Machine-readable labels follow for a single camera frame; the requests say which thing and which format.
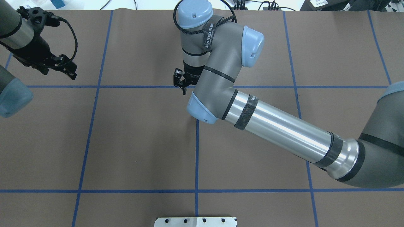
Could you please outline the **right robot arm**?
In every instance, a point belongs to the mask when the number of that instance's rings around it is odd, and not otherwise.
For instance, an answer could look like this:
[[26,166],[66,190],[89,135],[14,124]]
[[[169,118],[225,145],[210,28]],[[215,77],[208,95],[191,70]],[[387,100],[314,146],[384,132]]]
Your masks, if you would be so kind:
[[320,169],[336,181],[362,188],[404,182],[403,81],[387,87],[358,139],[341,138],[234,88],[242,67],[253,67],[264,35],[238,24],[236,16],[214,15],[207,0],[180,0],[173,21],[181,32],[184,69],[173,85],[186,94],[187,111],[201,122],[227,121]]

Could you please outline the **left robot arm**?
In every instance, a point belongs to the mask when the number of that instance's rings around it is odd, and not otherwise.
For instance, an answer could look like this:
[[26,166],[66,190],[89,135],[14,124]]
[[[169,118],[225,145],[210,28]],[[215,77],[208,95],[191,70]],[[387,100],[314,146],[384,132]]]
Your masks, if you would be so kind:
[[[74,38],[72,57],[54,55],[49,44],[42,38],[44,27],[67,24]],[[78,49],[76,34],[70,23],[40,7],[14,9],[7,1],[0,2],[0,43],[25,67],[47,75],[50,69],[62,72],[70,79],[77,77],[77,65],[73,62]],[[9,118],[23,109],[32,99],[33,92],[4,66],[1,66],[0,114]]]

